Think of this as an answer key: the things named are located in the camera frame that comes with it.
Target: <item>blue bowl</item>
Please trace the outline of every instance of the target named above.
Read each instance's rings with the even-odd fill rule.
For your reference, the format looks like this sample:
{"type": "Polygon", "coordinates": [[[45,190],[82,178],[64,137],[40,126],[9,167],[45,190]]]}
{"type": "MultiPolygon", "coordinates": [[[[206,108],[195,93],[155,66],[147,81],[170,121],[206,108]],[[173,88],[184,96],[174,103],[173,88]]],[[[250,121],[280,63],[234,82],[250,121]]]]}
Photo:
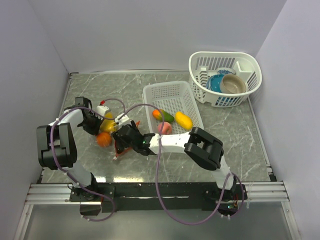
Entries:
{"type": "Polygon", "coordinates": [[[206,88],[217,93],[222,93],[220,90],[220,83],[224,76],[224,74],[213,75],[206,82],[206,88]]]}

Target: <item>white dish rack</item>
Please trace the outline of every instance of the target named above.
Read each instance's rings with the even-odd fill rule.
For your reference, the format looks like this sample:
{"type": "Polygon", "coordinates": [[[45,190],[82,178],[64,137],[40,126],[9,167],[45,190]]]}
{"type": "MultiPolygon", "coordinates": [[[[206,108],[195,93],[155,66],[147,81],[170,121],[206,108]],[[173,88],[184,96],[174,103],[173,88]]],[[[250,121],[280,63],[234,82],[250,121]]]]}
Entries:
{"type": "Polygon", "coordinates": [[[262,73],[256,59],[244,52],[199,51],[189,58],[189,83],[200,103],[209,102],[217,108],[234,107],[241,104],[261,85],[262,73]],[[226,94],[206,88],[207,81],[217,74],[218,68],[231,68],[246,85],[246,92],[226,94]]]}

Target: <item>black metal bar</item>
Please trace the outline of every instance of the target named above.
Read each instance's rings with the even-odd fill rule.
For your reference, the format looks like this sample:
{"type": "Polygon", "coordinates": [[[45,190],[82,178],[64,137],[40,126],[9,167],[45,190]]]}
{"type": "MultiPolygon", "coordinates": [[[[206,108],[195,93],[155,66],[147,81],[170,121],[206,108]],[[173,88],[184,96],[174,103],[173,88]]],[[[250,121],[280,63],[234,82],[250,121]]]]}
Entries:
{"type": "MultiPolygon", "coordinates": [[[[246,187],[243,189],[244,199],[248,199],[246,187]]],[[[162,207],[156,193],[155,183],[98,183],[99,192],[111,197],[116,204],[117,211],[131,210],[161,210],[162,207]]],[[[162,182],[159,191],[168,209],[202,209],[212,211],[219,199],[221,189],[215,182],[162,182]]],[[[227,202],[237,195],[242,200],[240,185],[237,184],[234,192],[226,190],[222,201],[227,202]]],[[[102,212],[112,210],[112,204],[107,199],[97,198],[102,201],[102,212]]],[[[71,202],[89,202],[83,196],[71,194],[71,202]]]]}

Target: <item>white plastic basket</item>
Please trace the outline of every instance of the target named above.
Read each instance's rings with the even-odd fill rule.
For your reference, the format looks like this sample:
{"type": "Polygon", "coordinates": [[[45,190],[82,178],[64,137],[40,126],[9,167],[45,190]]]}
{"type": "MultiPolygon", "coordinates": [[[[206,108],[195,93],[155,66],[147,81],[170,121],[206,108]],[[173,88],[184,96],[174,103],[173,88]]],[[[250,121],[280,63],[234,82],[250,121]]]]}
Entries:
{"type": "Polygon", "coordinates": [[[244,52],[199,51],[189,58],[189,83],[200,103],[209,102],[217,108],[234,107],[241,104],[261,85],[262,74],[259,64],[244,52]],[[226,94],[206,88],[207,81],[217,74],[218,68],[232,68],[246,84],[247,91],[238,94],[226,94]]]}
{"type": "MultiPolygon", "coordinates": [[[[159,109],[165,110],[172,116],[180,111],[189,116],[194,127],[204,128],[197,103],[193,97],[190,85],[186,81],[170,81],[147,85],[143,88],[143,100],[146,104],[152,104],[159,109]]],[[[152,107],[145,107],[149,130],[158,133],[158,124],[161,122],[152,116],[152,107]]],[[[186,129],[174,121],[171,123],[172,134],[183,134],[186,129]]]]}

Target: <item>toy fruit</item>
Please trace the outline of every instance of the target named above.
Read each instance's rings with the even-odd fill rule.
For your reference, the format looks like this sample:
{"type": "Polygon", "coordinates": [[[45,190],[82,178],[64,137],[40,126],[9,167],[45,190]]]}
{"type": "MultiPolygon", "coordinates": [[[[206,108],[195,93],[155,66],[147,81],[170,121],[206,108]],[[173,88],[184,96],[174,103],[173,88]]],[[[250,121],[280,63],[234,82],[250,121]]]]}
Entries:
{"type": "Polygon", "coordinates": [[[175,121],[184,129],[191,130],[193,127],[191,118],[180,111],[176,112],[175,121]]]}
{"type": "MultiPolygon", "coordinates": [[[[114,116],[112,115],[111,112],[108,112],[104,116],[109,119],[114,118],[114,116]]],[[[115,126],[116,126],[116,122],[114,120],[105,119],[105,120],[103,120],[102,124],[100,125],[100,131],[105,132],[105,133],[115,132],[116,131],[115,126]]]]}
{"type": "Polygon", "coordinates": [[[112,143],[112,137],[108,132],[101,132],[96,136],[96,142],[100,147],[109,147],[112,143]]]}
{"type": "MultiPolygon", "coordinates": [[[[174,116],[170,115],[165,110],[160,109],[160,111],[163,113],[165,122],[172,123],[175,120],[174,116]]],[[[152,116],[158,121],[162,121],[161,113],[157,109],[152,112],[152,116]]]]}
{"type": "MultiPolygon", "coordinates": [[[[161,126],[162,126],[162,123],[160,123],[158,125],[158,133],[160,133],[161,126]]],[[[172,126],[171,126],[170,123],[165,121],[164,124],[163,124],[163,128],[162,128],[161,134],[167,135],[167,134],[171,134],[171,133],[172,133],[172,126]]]]}

